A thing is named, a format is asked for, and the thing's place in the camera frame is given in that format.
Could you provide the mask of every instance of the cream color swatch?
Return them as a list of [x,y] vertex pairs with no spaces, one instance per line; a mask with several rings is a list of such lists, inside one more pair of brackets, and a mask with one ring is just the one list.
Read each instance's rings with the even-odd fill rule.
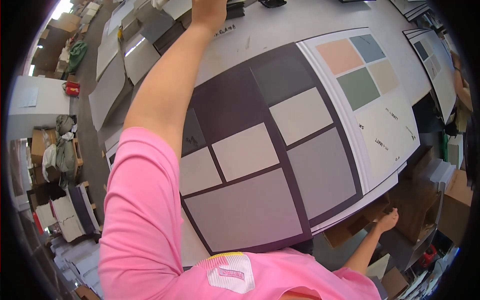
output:
[[208,147],[180,159],[180,192],[188,195],[222,183]]
[[368,66],[368,69],[382,95],[385,95],[398,86],[398,79],[395,75],[395,71],[393,71],[393,67],[388,60],[374,63],[373,65]]
[[333,123],[316,87],[272,106],[270,112],[287,145]]
[[358,53],[348,39],[341,39],[316,46],[333,75],[343,73],[363,65]]
[[227,181],[279,163],[263,123],[218,141],[212,147]]

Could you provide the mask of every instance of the person's hand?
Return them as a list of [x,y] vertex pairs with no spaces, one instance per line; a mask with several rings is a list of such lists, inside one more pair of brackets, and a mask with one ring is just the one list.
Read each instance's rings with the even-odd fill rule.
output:
[[453,66],[454,66],[455,68],[461,70],[462,63],[460,62],[460,57],[458,56],[458,54],[456,54],[456,53],[453,52],[453,51],[450,51],[450,54],[452,54]]
[[212,37],[227,17],[227,0],[192,0],[191,26],[205,29]]
[[380,233],[384,233],[395,227],[395,224],[398,221],[398,210],[394,208],[391,213],[383,216],[380,221],[377,222],[376,229],[380,231]]

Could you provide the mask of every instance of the fire extinguisher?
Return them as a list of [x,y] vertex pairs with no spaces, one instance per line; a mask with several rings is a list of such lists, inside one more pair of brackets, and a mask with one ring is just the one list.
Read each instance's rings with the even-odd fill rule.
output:
[[80,85],[78,83],[67,81],[62,87],[65,93],[69,96],[78,97],[78,94],[80,93]]

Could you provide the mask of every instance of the color sample board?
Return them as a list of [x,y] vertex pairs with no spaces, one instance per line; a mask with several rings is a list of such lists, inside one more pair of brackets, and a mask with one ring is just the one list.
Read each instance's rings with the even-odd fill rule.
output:
[[210,254],[267,252],[362,198],[334,105],[299,48],[275,48],[196,87],[182,206]]
[[297,45],[332,99],[365,195],[420,145],[406,92],[368,28],[317,36]]
[[131,90],[132,85],[125,74],[123,54],[117,52],[111,63],[106,67],[95,90],[88,95],[92,121],[97,131],[102,128],[104,122]]
[[425,1],[390,0],[390,2],[409,22],[430,9]]
[[455,105],[454,67],[449,52],[433,30],[422,30],[416,34],[404,32],[412,44],[433,86],[434,99],[442,114],[444,123],[448,121]]

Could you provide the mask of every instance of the cardboard box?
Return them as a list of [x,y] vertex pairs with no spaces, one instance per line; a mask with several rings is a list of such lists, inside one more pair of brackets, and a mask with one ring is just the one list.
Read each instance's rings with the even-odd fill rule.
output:
[[438,224],[442,209],[442,192],[439,186],[428,179],[404,180],[389,192],[392,207],[398,209],[395,228],[412,245],[422,240],[430,229]]
[[40,38],[47,38],[49,32],[50,32],[50,29],[45,29],[42,32],[42,35],[40,36]]
[[375,219],[382,217],[383,211],[389,204],[389,197],[386,193],[356,214],[325,230],[323,234],[330,247],[340,246]]
[[63,12],[58,20],[51,19],[50,26],[63,29],[70,33],[75,32],[80,27],[81,18],[73,13]]
[[85,9],[86,13],[82,17],[82,20],[80,21],[80,24],[88,24],[90,21],[93,19],[93,17],[96,15],[96,10],[91,10],[91,9]]
[[80,299],[86,300],[100,300],[100,298],[87,286],[81,285],[75,289],[75,292]]
[[77,78],[73,74],[68,74],[67,81],[76,82],[76,83],[78,82]]
[[[47,182],[43,177],[42,167],[34,168],[34,172],[35,172],[35,180],[37,185],[44,184],[45,182]],[[60,179],[60,176],[61,176],[61,172],[55,169],[54,167],[48,167],[47,174],[48,174],[48,180],[50,182]]]
[[455,170],[445,195],[438,230],[460,246],[467,229],[473,191],[467,186],[467,173]]
[[85,33],[85,32],[87,32],[89,26],[90,26],[90,24],[85,24],[85,25],[83,26],[82,30],[80,31],[80,33]]
[[388,271],[382,278],[382,285],[387,291],[388,299],[395,299],[408,287],[408,282],[397,268]]
[[432,146],[420,146],[407,160],[407,166],[403,173],[407,178],[416,181],[433,158]]
[[[45,130],[48,135],[50,144],[57,142],[56,130]],[[43,134],[41,130],[34,129],[32,134],[32,145],[30,146],[30,156],[32,164],[42,164],[43,153],[45,152],[45,142],[43,141]]]

